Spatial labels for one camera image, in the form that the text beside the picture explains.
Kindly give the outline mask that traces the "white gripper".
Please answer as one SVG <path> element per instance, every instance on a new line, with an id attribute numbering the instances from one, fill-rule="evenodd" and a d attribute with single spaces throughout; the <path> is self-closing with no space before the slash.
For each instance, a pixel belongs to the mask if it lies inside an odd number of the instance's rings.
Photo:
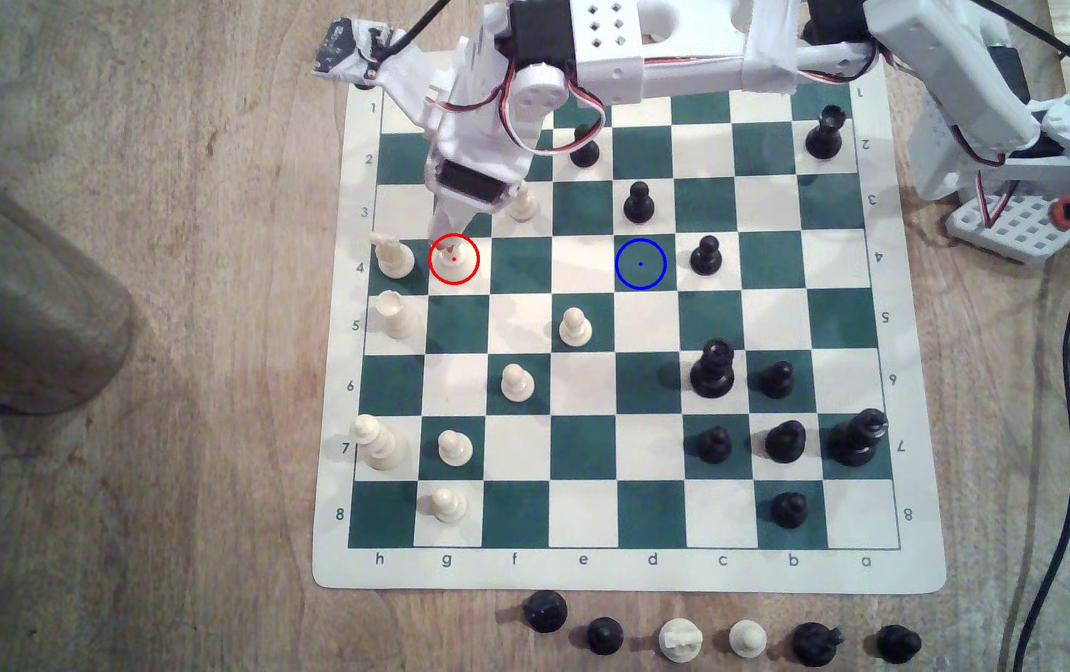
<path id="1" fill-rule="evenodd" d="M 469 105 L 490 96 L 510 68 L 509 58 L 496 50 L 499 35 L 511 35 L 509 10 L 483 7 L 476 31 L 459 41 L 449 66 L 437 71 L 439 100 Z M 463 235 L 477 214 L 510 202 L 528 175 L 544 121 L 562 103 L 562 70 L 528 65 L 515 72 L 506 97 L 465 113 L 429 109 L 425 183 L 435 196 L 432 243 Z"/>

